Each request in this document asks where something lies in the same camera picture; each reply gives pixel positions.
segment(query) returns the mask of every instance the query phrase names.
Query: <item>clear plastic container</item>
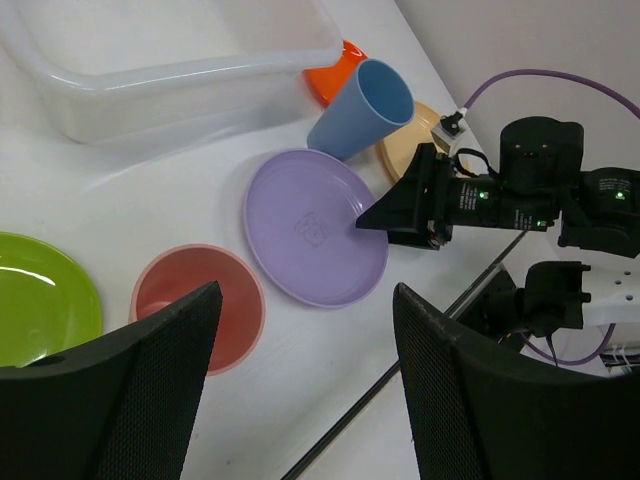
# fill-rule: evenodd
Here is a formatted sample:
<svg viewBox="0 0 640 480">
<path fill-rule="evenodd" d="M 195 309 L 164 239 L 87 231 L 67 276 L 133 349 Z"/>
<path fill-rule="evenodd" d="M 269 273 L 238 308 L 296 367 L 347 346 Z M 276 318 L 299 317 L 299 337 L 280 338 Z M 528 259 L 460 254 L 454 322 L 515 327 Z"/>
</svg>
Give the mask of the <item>clear plastic container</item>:
<svg viewBox="0 0 640 480">
<path fill-rule="evenodd" d="M 0 0 L 0 42 L 79 142 L 256 107 L 342 53 L 320 0 Z"/>
</svg>

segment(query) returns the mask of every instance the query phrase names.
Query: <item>white wall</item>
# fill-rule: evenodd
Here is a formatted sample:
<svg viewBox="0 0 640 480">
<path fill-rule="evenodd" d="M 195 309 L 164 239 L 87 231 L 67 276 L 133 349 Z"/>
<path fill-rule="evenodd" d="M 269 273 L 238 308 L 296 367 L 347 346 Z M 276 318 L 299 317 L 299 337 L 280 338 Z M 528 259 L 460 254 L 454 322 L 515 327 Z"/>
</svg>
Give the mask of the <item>white wall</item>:
<svg viewBox="0 0 640 480">
<path fill-rule="evenodd" d="M 640 104 L 639 0 L 396 0 L 458 105 L 490 76 L 515 68 L 562 70 L 604 83 Z M 640 121 L 608 97 L 563 80 L 513 78 L 486 91 L 467 119 L 498 166 L 499 136 L 531 115 L 585 127 L 583 169 L 640 169 Z M 557 232 L 550 234 L 555 244 Z M 558 249 L 609 268 L 633 262 Z"/>
</svg>

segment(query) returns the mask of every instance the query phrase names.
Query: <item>purple plate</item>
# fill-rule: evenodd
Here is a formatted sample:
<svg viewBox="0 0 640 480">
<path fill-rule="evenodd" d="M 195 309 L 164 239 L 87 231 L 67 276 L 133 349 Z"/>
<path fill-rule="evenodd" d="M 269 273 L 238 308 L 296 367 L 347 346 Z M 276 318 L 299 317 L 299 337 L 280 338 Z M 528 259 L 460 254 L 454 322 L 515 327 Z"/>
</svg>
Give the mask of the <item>purple plate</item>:
<svg viewBox="0 0 640 480">
<path fill-rule="evenodd" d="M 373 203 L 364 182 L 335 158 L 315 150 L 282 152 L 249 186 L 249 245 L 292 297 L 320 307 L 350 305 L 375 288 L 387 264 L 387 234 L 355 227 Z"/>
</svg>

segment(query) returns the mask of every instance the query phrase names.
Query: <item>green plate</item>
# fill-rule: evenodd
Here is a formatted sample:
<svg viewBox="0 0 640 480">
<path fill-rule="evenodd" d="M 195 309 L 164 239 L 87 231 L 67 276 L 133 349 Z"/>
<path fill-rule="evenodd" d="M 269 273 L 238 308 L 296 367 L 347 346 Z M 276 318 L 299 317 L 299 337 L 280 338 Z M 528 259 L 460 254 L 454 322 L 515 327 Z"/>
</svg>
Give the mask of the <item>green plate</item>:
<svg viewBox="0 0 640 480">
<path fill-rule="evenodd" d="M 102 333 L 84 270 L 44 242 L 0 233 L 0 367 L 28 365 Z"/>
</svg>

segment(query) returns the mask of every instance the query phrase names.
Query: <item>white table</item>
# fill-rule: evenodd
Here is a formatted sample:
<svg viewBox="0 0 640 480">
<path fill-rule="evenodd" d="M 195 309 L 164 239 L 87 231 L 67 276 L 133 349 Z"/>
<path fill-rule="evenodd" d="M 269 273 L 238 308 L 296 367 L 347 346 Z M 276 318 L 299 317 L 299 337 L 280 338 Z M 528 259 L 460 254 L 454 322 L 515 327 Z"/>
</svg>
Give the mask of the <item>white table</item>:
<svg viewBox="0 0 640 480">
<path fill-rule="evenodd" d="M 407 80 L 416 99 L 455 105 L 393 0 L 325 0 L 345 38 Z M 183 478 L 280 479 L 397 359 L 391 294 L 404 281 L 445 309 L 515 238 L 457 228 L 441 252 L 392 248 L 365 301 L 330 311 L 280 292 L 251 257 L 240 200 L 269 152 L 305 146 L 319 108 L 300 86 L 244 132 L 210 134 L 206 122 L 110 144 L 78 145 L 44 118 L 32 85 L 0 50 L 0 221 L 81 263 L 102 298 L 105 331 L 127 322 L 130 294 L 162 251 L 204 242 L 256 270 L 266 327 L 239 367 L 208 378 Z M 350 162 L 377 196 L 389 182 L 372 151 Z"/>
<path fill-rule="evenodd" d="M 529 268 L 558 257 L 544 234 L 529 233 L 503 261 L 517 286 L 523 286 Z M 424 294 L 429 302 L 436 297 Z M 591 354 L 602 342 L 603 333 L 595 327 L 584 330 L 562 329 L 553 336 L 558 358 L 577 359 Z M 532 339 L 549 353 L 544 339 Z M 522 353 L 552 364 L 525 347 Z M 609 377 L 600 359 L 563 367 L 590 375 Z M 400 374 L 395 375 L 349 426 L 327 447 L 300 480 L 419 480 L 413 435 L 409 423 L 404 387 Z"/>
</svg>

